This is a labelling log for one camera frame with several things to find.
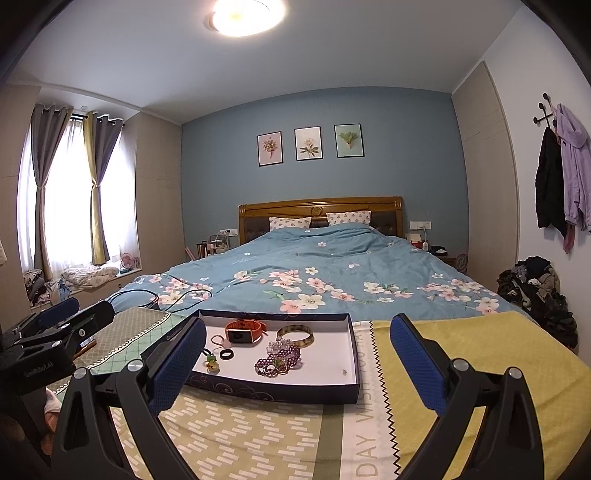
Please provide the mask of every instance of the blue duvet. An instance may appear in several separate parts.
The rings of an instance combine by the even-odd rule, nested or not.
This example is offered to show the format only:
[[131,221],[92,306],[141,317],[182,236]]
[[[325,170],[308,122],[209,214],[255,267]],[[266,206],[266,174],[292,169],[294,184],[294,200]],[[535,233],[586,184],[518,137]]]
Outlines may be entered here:
[[452,319],[515,309],[428,252],[370,226],[282,228],[224,254],[135,279],[115,311],[158,295],[161,310],[349,313],[353,321]]

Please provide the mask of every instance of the pile of clothes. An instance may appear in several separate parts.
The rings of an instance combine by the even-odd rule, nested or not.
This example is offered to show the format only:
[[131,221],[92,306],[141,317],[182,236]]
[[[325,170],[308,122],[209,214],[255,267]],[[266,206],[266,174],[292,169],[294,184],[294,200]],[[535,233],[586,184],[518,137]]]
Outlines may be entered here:
[[505,270],[496,281],[498,294],[525,310],[564,346],[575,350],[579,343],[577,322],[560,294],[560,280],[548,260],[529,257]]

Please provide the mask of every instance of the blue gripper pad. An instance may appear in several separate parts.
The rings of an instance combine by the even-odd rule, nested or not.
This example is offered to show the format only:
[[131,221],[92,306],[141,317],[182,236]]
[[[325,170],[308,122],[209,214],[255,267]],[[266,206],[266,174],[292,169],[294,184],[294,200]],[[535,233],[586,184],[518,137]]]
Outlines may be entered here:
[[202,320],[197,320],[178,340],[152,378],[152,398],[148,408],[154,416],[173,406],[178,393],[187,381],[199,355],[203,352],[207,333]]
[[392,319],[390,342],[423,404],[429,410],[435,410],[441,417],[447,408],[445,379],[421,340],[420,334],[418,332],[415,334],[401,315],[396,315]]
[[66,320],[78,313],[78,310],[80,310],[80,303],[76,298],[70,297],[40,312],[35,321],[44,328],[53,327],[62,320]]

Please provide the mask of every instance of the gray curtain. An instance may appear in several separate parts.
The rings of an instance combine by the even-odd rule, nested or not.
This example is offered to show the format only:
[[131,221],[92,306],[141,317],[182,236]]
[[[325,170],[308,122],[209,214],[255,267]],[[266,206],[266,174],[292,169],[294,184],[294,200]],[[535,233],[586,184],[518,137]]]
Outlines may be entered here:
[[90,232],[92,235],[92,262],[102,265],[111,256],[105,241],[102,211],[100,208],[100,183],[103,181],[117,138],[123,128],[123,120],[109,120],[92,112],[83,122],[84,143],[88,154],[92,190],[90,192]]
[[37,184],[35,196],[35,268],[43,270],[46,281],[51,280],[51,267],[45,242],[45,185],[57,146],[66,131],[72,109],[55,105],[46,109],[38,103],[31,115],[31,153],[33,173]]

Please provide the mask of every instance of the sheer white curtain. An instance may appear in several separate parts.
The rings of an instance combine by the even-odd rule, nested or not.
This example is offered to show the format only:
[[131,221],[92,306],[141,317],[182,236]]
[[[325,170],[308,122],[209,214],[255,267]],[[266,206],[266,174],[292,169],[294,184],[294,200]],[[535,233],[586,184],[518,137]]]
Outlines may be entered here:
[[125,245],[128,238],[135,234],[134,170],[122,145],[123,135],[122,132],[117,140],[100,183],[103,230],[112,262],[119,262],[121,253],[127,252]]
[[[71,120],[57,148],[46,185],[45,216],[47,253],[58,277],[66,268],[92,265],[90,188],[82,123]],[[18,182],[18,241],[23,271],[33,268],[35,248],[35,178],[31,159],[31,134],[23,149]],[[133,162],[126,158],[121,138],[100,187],[105,238],[111,262],[118,264],[121,245],[135,234]]]
[[18,173],[17,230],[22,271],[33,268],[36,192],[37,185],[35,184],[31,157],[31,128],[29,128],[25,146],[22,149],[21,168]]
[[82,123],[71,120],[57,147],[45,193],[45,238],[54,275],[92,264],[90,170]]

